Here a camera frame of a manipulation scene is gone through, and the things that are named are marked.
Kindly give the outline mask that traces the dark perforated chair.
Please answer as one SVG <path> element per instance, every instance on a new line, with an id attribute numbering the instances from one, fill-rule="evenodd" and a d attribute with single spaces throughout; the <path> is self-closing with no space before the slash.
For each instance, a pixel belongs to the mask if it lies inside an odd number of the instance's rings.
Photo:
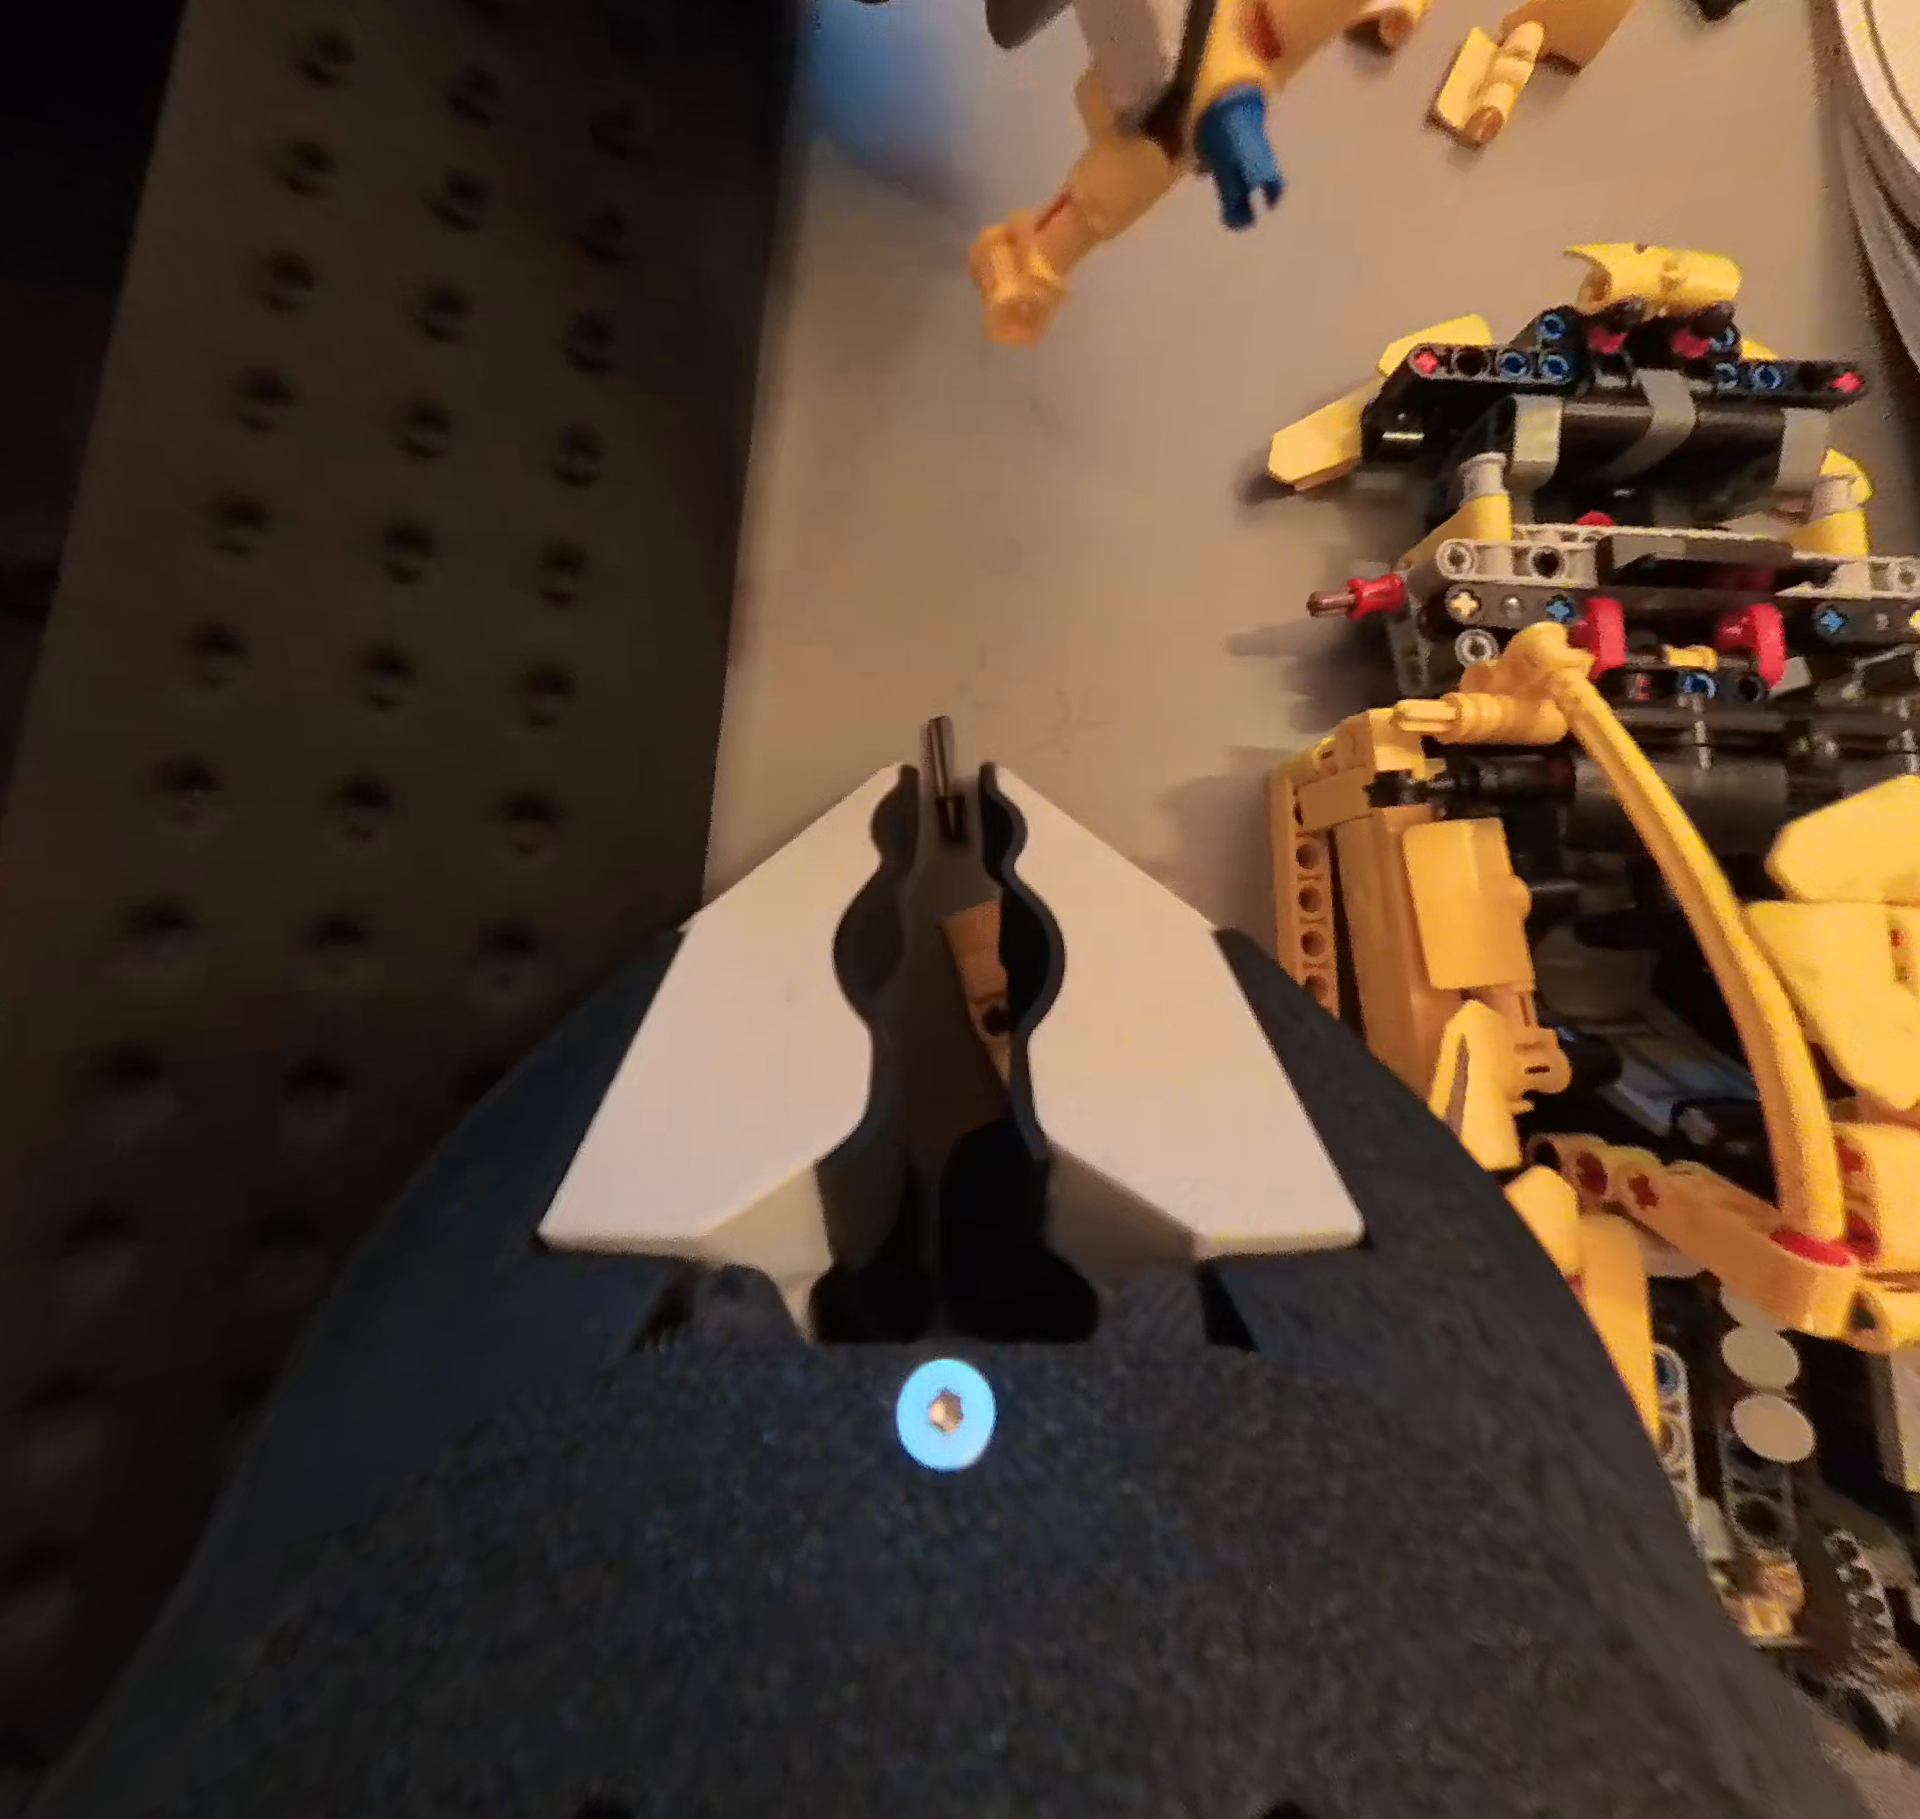
<path id="1" fill-rule="evenodd" d="M 704 884 L 797 0 L 4 0 L 4 1787 Z"/>

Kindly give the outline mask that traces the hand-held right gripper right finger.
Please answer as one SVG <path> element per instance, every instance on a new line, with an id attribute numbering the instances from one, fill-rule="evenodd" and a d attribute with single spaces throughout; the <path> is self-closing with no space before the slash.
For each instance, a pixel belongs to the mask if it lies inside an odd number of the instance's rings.
<path id="1" fill-rule="evenodd" d="M 1095 1319 L 1144 1277 L 1363 1253 L 1230 933 L 1004 764 L 977 776 L 977 824 L 1004 974 L 977 1313 Z"/>

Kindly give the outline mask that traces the building instruction booklet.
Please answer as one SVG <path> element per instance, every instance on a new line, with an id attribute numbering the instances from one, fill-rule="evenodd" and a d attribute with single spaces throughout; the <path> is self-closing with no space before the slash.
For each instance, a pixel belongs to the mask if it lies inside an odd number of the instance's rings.
<path id="1" fill-rule="evenodd" d="M 1860 248 L 1918 360 L 1918 0 L 1830 0 L 1843 56 L 1843 174 Z"/>

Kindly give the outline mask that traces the yellow brick car model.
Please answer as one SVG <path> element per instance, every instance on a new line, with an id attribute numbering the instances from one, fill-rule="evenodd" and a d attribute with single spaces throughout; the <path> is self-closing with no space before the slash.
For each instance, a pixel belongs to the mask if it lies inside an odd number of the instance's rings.
<path id="1" fill-rule="evenodd" d="M 1309 597 L 1396 693 L 1271 776 L 1278 961 L 1532 1223 L 1736 1631 L 1918 1759 L 1918 557 L 1857 360 L 1569 253 L 1271 442 L 1418 515 Z"/>

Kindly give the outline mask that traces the grey desk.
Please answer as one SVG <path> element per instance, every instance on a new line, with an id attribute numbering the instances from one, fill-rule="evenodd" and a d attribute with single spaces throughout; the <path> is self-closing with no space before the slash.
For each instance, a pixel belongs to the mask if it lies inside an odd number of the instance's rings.
<path id="1" fill-rule="evenodd" d="M 1836 442 L 1876 542 L 1918 550 L 1918 386 L 1843 192 L 1824 0 L 1722 23 L 1643 0 L 1456 147 L 1432 96 L 1518 2 L 1436 0 L 1399 55 L 1335 43 L 1275 110 L 1278 210 L 1233 235 L 1178 187 L 1032 348 L 987 342 L 964 257 L 1080 147 L 1074 20 L 1001 55 L 984 0 L 806 2 L 709 890 L 947 715 L 967 773 L 1008 764 L 1271 942 L 1265 776 L 1380 672 L 1309 590 L 1408 536 L 1372 494 L 1262 497 L 1271 436 L 1412 329 L 1518 329 L 1572 292 L 1578 241 L 1730 253 L 1761 342 L 1870 368 Z"/>

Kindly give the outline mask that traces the yellow brick link arm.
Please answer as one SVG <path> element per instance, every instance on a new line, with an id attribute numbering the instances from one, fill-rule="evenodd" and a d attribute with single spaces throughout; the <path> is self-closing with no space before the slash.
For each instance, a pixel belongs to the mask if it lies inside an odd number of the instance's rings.
<path id="1" fill-rule="evenodd" d="M 1095 102 L 1080 107 L 1080 123 L 1086 147 L 1056 193 L 987 225 L 968 245 L 967 266 L 990 342 L 1038 342 L 1083 260 L 1140 225 L 1189 174 L 1181 150 L 1169 151 Z"/>

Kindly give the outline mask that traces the small blue brick pin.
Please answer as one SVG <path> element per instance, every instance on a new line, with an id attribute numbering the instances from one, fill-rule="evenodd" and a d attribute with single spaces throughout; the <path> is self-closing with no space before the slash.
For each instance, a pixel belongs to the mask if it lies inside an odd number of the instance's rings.
<path id="1" fill-rule="evenodd" d="M 1266 93 L 1242 81 L 1217 93 L 1193 123 L 1193 156 L 1213 180 L 1224 229 L 1251 229 L 1286 193 L 1271 143 Z"/>

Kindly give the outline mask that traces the pile of yellow brick pieces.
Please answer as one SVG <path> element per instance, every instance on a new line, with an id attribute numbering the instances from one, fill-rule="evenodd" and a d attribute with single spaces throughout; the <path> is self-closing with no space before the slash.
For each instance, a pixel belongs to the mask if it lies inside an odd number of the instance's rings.
<path id="1" fill-rule="evenodd" d="M 1539 68 L 1578 74 L 1625 28 L 1639 0 L 1523 0 L 1496 31 L 1473 28 L 1432 102 L 1432 123 L 1461 147 L 1499 138 Z"/>

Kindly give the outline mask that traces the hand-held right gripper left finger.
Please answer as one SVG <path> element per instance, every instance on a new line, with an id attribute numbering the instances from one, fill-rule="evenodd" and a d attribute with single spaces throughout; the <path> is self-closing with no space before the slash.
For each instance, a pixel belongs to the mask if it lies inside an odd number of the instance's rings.
<path id="1" fill-rule="evenodd" d="M 917 770 L 882 766 L 680 928 L 546 1250 L 746 1270 L 818 1337 L 819 1286 L 902 1207 L 888 1004 L 917 833 Z"/>

